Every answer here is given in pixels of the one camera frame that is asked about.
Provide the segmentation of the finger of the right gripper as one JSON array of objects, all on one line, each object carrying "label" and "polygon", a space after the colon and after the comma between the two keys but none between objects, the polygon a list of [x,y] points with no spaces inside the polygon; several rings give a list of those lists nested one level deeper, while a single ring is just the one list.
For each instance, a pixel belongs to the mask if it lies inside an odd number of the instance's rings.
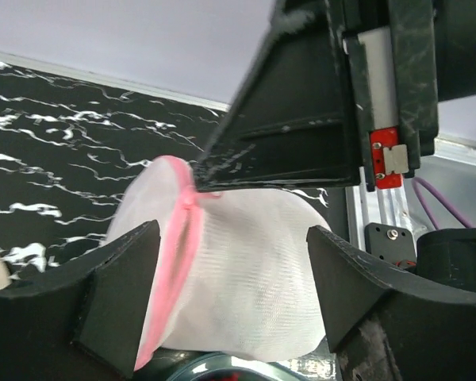
[{"label": "finger of the right gripper", "polygon": [[199,189],[345,187],[361,154],[341,1],[277,1],[227,114],[194,165]]}]

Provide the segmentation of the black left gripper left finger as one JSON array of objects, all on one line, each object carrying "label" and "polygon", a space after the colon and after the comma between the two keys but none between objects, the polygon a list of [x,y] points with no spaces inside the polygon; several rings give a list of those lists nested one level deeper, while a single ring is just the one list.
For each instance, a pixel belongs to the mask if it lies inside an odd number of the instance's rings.
[{"label": "black left gripper left finger", "polygon": [[129,380],[159,253],[156,221],[0,290],[0,380]]}]

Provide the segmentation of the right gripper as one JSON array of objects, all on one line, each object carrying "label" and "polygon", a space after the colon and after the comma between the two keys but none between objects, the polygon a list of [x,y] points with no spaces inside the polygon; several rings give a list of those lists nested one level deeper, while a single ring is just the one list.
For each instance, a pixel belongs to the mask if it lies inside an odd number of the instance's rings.
[{"label": "right gripper", "polygon": [[435,151],[438,105],[476,95],[476,1],[327,1],[325,11],[365,184],[399,187]]}]

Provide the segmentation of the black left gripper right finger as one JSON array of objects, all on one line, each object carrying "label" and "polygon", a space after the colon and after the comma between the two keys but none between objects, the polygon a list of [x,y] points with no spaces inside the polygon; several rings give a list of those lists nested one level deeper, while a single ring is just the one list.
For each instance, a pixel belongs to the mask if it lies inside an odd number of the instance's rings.
[{"label": "black left gripper right finger", "polygon": [[307,233],[344,380],[476,380],[476,293],[421,278],[320,226]]}]

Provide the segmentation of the white mesh pink-zipper laundry bag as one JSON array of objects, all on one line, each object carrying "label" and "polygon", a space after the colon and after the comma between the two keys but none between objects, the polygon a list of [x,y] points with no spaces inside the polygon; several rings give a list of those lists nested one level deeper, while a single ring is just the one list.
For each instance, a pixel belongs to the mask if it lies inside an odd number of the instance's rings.
[{"label": "white mesh pink-zipper laundry bag", "polygon": [[290,360],[325,335],[309,228],[326,220],[284,190],[202,193],[190,165],[155,158],[129,185],[107,231],[114,241],[159,223],[159,256],[136,366],[158,348]]}]

